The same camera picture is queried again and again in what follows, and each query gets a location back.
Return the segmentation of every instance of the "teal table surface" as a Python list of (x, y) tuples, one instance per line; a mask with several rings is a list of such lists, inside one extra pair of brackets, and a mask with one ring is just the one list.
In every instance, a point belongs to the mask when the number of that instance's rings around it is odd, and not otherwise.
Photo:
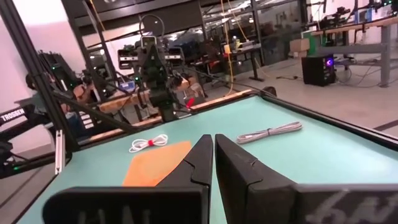
[[(137, 138), (152, 139), (167, 134), (169, 144), (190, 141), (193, 146), (202, 134), (213, 137), (224, 134), (235, 140), (240, 134), (294, 121), (300, 121), (303, 129), (242, 147), (265, 165), (300, 184), (398, 183), (398, 152), (254, 96), (74, 153), (66, 169), (18, 223), (43, 223), (42, 206), (63, 189), (121, 186), (131, 159), (137, 155), (129, 153), (132, 141)], [(224, 224), (226, 219), (215, 169), (211, 187), (210, 222)]]

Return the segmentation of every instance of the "coiled gray cable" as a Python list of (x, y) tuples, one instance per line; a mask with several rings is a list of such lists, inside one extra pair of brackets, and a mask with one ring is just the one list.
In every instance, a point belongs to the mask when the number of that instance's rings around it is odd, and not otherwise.
[(236, 142), (238, 144), (245, 144), (248, 142), (253, 142), (257, 141), (258, 139), (262, 139), (271, 135), (276, 135), (276, 134), (284, 134), (284, 133), (289, 133), (292, 131), (298, 131), (302, 128), (302, 124), (298, 121), (290, 123), (290, 124), (285, 124), (281, 127), (278, 128), (269, 128), (266, 130), (262, 131), (256, 131), (255, 133), (249, 133), (249, 134), (242, 134), (237, 137)]

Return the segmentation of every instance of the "white cable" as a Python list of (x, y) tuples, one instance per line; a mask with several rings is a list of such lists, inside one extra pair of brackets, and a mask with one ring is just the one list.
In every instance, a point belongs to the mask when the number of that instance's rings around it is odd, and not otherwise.
[(276, 135), (276, 134), (284, 134), (284, 133), (289, 133), (292, 131), (298, 131), (302, 128), (302, 124), (298, 121), (283, 125), (278, 128), (269, 128), (267, 130), (262, 130), (262, 131), (256, 131), (255, 133), (249, 133), (249, 134), (242, 134), (237, 137), (236, 142), (238, 144), (245, 144), (248, 142), (256, 141), (258, 139), (262, 139), (271, 135)]
[(134, 153), (141, 151), (149, 146), (165, 146), (169, 137), (165, 134), (161, 134), (152, 140), (136, 139), (131, 143), (129, 152)]

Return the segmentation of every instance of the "red cable tie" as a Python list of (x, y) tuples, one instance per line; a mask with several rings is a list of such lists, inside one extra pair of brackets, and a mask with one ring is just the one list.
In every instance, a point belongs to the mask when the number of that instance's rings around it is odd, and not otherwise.
[(155, 144), (154, 144), (154, 141), (153, 140), (149, 140), (148, 141), (148, 146), (154, 146)]

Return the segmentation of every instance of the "computer tower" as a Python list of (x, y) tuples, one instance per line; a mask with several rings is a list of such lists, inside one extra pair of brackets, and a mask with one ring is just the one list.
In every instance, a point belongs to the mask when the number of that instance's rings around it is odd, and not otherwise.
[(333, 55), (301, 58), (305, 84), (327, 86), (336, 81)]

